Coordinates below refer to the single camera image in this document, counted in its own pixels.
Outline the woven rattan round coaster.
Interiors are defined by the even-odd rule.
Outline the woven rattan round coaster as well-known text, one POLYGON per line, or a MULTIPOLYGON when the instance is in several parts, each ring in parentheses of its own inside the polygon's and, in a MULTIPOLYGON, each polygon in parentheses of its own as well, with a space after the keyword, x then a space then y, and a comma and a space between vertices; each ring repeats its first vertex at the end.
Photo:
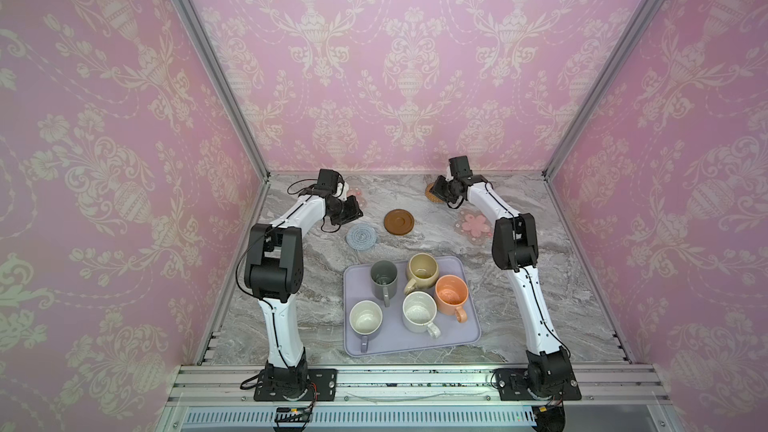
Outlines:
POLYGON ((437 204, 443 203, 443 200, 433 193, 434 185, 435 183, 432 182, 426 186, 425 197, 433 203, 437 203, 437 204))

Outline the blue woven round coaster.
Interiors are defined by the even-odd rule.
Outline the blue woven round coaster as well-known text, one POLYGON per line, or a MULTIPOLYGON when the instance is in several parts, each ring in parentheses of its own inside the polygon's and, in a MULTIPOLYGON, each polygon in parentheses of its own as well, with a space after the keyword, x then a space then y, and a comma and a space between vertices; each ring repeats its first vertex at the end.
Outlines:
POLYGON ((378 240, 376 230, 368 224, 356 224, 346 234, 347 244, 355 251, 363 252, 373 248, 378 240))

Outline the pink flower silicone coaster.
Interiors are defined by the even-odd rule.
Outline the pink flower silicone coaster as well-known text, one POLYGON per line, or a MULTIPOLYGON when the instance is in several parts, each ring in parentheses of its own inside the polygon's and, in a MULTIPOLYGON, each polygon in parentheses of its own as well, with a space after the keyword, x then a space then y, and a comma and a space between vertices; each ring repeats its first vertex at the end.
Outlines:
POLYGON ((474 245, 484 244, 493 235, 493 228, 488 219, 478 213, 460 211, 454 228, 474 245))

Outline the brown wooden round coaster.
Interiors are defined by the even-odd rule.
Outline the brown wooden round coaster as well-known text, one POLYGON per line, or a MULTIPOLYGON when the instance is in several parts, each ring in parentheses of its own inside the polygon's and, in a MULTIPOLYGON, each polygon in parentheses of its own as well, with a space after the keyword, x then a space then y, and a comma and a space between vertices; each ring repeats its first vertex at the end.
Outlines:
POLYGON ((415 219, 413 215, 405 209, 393 209, 385 215, 383 224, 388 233, 403 236, 409 234, 413 230, 415 219))

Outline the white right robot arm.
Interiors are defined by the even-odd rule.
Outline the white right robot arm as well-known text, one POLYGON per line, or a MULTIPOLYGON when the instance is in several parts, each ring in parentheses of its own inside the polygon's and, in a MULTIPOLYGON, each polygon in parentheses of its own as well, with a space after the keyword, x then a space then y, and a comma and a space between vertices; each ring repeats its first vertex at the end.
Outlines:
POLYGON ((507 204, 480 175, 440 175, 430 193, 451 208, 471 204, 494 226, 491 255, 510 277, 524 324, 527 387, 535 397, 559 399, 573 380, 571 352, 556 332, 541 288, 535 218, 507 204))

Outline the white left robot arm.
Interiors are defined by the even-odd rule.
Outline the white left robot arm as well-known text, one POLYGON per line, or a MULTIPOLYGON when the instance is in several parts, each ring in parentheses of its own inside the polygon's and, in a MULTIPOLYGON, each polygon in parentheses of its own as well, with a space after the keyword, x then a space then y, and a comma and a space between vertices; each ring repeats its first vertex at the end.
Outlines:
POLYGON ((303 282, 303 238, 319 221, 340 227, 362 217, 349 186, 335 190, 316 185, 268 223, 256 223, 238 267, 241 291, 256 299, 263 312, 269 353, 263 369, 241 383, 256 401, 313 400, 314 384, 298 328, 297 295, 303 282))

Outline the grey green mug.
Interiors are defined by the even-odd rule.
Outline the grey green mug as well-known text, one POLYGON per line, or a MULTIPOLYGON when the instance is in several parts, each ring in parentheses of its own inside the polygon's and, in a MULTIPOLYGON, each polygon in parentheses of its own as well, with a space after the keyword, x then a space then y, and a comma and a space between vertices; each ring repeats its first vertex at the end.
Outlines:
POLYGON ((370 269, 370 280, 374 296, 388 308, 397 293, 397 266, 387 260, 374 263, 370 269))

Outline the orange mug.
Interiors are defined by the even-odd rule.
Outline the orange mug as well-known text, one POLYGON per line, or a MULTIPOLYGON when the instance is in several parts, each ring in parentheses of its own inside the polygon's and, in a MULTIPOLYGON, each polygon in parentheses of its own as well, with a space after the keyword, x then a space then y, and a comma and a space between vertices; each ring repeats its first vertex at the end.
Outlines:
POLYGON ((464 308, 469 298, 465 281, 454 275, 441 276, 435 285, 435 301, 441 314, 453 316, 459 323, 468 321, 464 308))

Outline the white cream mug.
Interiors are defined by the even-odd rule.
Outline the white cream mug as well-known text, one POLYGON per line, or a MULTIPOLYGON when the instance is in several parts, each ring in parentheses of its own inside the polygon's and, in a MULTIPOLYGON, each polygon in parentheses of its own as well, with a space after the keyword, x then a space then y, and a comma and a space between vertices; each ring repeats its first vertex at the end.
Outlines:
POLYGON ((422 291, 415 291, 404 298, 402 318, 405 327, 416 334, 428 334, 433 339, 441 337, 442 332, 436 325, 438 313, 433 297, 422 291))

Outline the lilac plastic tray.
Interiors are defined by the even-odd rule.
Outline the lilac plastic tray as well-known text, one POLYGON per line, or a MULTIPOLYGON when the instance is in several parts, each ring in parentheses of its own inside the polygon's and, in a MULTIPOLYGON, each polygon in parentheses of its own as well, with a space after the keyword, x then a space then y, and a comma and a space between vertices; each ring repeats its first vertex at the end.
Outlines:
POLYGON ((434 286, 404 293, 409 282, 408 263, 395 264, 398 272, 395 295, 385 301, 375 296, 370 264, 353 265, 343 274, 344 349, 352 357, 411 352, 421 349, 468 345, 481 337, 481 328, 467 287, 463 263, 455 256, 436 259, 439 278, 449 284, 445 312, 443 290, 434 286))

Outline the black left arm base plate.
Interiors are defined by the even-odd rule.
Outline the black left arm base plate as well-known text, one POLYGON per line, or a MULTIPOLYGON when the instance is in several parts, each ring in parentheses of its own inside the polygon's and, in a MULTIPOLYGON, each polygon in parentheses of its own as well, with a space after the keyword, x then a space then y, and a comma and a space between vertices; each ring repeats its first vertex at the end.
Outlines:
POLYGON ((338 370, 312 368, 289 371, 282 368, 262 370, 256 379, 256 402, 312 401, 332 402, 336 396, 338 370))

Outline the aluminium front frame rail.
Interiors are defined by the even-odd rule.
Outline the aluminium front frame rail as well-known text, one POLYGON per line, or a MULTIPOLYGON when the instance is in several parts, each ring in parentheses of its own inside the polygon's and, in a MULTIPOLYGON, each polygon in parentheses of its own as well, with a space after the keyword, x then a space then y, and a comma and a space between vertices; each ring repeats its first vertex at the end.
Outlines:
MULTIPOLYGON (((254 404, 252 366, 184 366, 169 393, 170 406, 254 404)), ((669 394, 650 365, 584 363, 547 398, 530 392, 523 369, 511 364, 349 364, 312 372, 305 395, 331 395, 335 405, 485 405, 505 401, 554 405, 668 405, 669 394)))

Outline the aluminium corner frame post left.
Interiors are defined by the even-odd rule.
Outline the aluminium corner frame post left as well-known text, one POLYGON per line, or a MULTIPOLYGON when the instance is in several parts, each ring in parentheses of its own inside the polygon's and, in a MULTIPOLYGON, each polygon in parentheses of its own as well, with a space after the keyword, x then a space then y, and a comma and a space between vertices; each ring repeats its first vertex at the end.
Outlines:
POLYGON ((190 37, 193 48, 206 70, 212 83, 212 88, 217 93, 224 111, 230 118, 256 174, 262 182, 268 182, 270 172, 267 169, 266 162, 237 101, 234 90, 225 75, 222 62, 217 57, 213 44, 206 33, 201 15, 195 8, 192 0, 171 1, 190 37))

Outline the aluminium corner frame post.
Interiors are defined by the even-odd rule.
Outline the aluminium corner frame post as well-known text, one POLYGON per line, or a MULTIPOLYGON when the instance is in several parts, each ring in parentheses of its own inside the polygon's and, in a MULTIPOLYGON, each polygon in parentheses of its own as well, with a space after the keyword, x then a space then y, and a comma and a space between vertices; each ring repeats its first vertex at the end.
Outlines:
POLYGON ((237 101, 234 90, 225 75, 222 62, 217 57, 213 44, 206 33, 201 15, 195 8, 192 0, 171 1, 190 37, 193 48, 206 70, 212 83, 212 88, 217 93, 224 111, 230 118, 256 174, 262 182, 268 182, 270 172, 267 169, 266 162, 237 101))
POLYGON ((660 10, 664 0, 641 0, 622 32, 611 54, 589 89, 582 105, 574 116, 555 148, 547 166, 542 171, 545 182, 550 184, 564 165, 568 155, 585 130, 591 116, 597 110, 604 96, 609 92, 621 69, 631 56, 643 34, 660 10))

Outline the aluminium corner frame post right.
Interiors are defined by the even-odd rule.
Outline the aluminium corner frame post right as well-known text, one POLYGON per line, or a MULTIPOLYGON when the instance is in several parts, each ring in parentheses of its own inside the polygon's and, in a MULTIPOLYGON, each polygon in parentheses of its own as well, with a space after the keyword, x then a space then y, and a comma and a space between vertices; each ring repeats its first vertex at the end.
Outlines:
POLYGON ((604 96, 609 92, 621 69, 631 56, 643 34, 660 10, 664 0, 641 0, 622 32, 611 54, 589 89, 582 105, 574 116, 555 148, 547 166, 542 171, 545 182, 550 184, 564 165, 568 155, 585 130, 591 116, 597 110, 604 96))

